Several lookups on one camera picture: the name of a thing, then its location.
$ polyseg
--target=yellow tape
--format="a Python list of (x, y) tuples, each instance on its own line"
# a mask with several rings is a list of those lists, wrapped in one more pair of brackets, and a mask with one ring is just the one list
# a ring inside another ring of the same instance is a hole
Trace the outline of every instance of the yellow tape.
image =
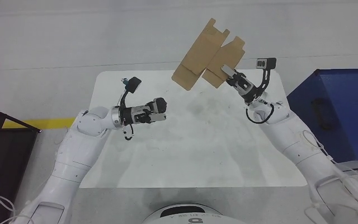
[[(75, 118), (35, 119), (35, 120), (23, 120), (23, 122), (44, 130), (44, 129), (69, 128), (74, 122), (74, 119)], [(10, 120), (6, 120), (2, 128), (23, 128), (23, 126), (21, 124), (17, 124)]]

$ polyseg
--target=blue bin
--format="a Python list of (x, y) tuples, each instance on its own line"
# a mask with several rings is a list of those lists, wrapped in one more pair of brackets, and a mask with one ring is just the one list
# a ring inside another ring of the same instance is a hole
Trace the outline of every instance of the blue bin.
[(287, 98), (336, 162), (358, 160), (358, 69), (318, 69)]

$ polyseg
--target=cardboard box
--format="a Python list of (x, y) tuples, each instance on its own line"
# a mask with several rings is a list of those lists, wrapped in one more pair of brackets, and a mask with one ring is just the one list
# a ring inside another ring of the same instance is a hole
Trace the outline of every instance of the cardboard box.
[(245, 42), (236, 36), (233, 41), (222, 46), (208, 64), (202, 77), (215, 88), (219, 88), (228, 78), (228, 75), (221, 70), (221, 67), (226, 64), (231, 69), (235, 69), (245, 54), (242, 49), (244, 44)]
[(191, 90), (230, 33), (221, 33), (214, 24), (211, 18), (172, 76), (185, 90)]

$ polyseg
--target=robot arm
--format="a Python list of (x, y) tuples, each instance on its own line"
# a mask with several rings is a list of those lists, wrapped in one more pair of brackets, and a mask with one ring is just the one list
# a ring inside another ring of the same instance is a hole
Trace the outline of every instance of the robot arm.
[(233, 86), (253, 111), (271, 143), (300, 170), (309, 186), (315, 208), (328, 223), (358, 223), (358, 181), (342, 172), (331, 156), (317, 145), (307, 125), (281, 102), (271, 102), (265, 88), (269, 84), (270, 70), (276, 59), (258, 59), (257, 68), (263, 69), (262, 84), (256, 87), (243, 73), (223, 66)]
[[(163, 98), (127, 108), (125, 96), (134, 93), (140, 80), (133, 77), (123, 80), (125, 93), (119, 106), (111, 109), (96, 107), (81, 111), (69, 128), (56, 154), (55, 165), (41, 193), (21, 211), (20, 216), (30, 217), (35, 224), (69, 223), (72, 200), (84, 176), (97, 161), (110, 131), (140, 123), (152, 123), (166, 119), (167, 103)], [(18, 217), (14, 223), (28, 223)]]

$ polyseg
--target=white table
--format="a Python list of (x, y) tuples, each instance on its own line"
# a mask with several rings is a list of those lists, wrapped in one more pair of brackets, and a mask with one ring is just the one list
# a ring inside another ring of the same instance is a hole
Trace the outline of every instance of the white table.
[[(259, 85), (261, 70), (241, 70)], [(142, 84), (128, 94), (127, 106), (155, 97), (168, 102), (167, 120), (134, 125), (124, 140), (112, 131), (98, 161), (80, 188), (195, 188), (303, 186), (305, 179), (245, 115), (245, 104), (225, 83), (215, 89), (199, 79), (191, 91), (171, 80), (173, 71), (118, 71), (98, 75), (90, 108), (116, 105), (122, 78)], [(271, 72), (267, 92), (287, 103), (281, 79)]]

